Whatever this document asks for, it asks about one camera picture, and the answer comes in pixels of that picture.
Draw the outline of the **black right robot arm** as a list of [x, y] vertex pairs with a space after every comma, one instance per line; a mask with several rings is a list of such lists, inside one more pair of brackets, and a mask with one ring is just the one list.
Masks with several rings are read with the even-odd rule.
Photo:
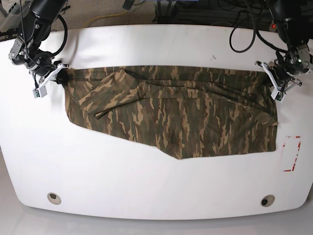
[[[9, 53], [9, 59], [14, 65], [24, 65], [33, 77], [36, 98], [47, 95], [46, 84], [54, 81], [57, 84], [67, 83], [67, 79], [58, 76], [69, 64], [61, 60], [52, 60], [64, 49], [68, 38], [68, 27], [60, 15], [66, 4], [65, 0], [34, 0], [30, 4], [29, 12], [21, 15], [18, 35]], [[60, 48], [52, 53], [40, 49], [41, 43], [48, 38], [52, 23], [59, 19], [64, 27], [64, 38]]]

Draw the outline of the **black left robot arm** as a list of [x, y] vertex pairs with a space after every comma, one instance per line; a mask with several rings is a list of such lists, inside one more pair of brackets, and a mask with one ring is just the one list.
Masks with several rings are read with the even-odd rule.
[[313, 70], [313, 56], [310, 54], [308, 42], [310, 39], [307, 16], [302, 15], [300, 3], [297, 0], [267, 0], [265, 1], [276, 25], [280, 39], [287, 45], [283, 50], [267, 42], [257, 28], [256, 35], [266, 45], [275, 50], [277, 59], [264, 63], [257, 61], [273, 85], [271, 97], [283, 101], [286, 92], [302, 82], [296, 78]]

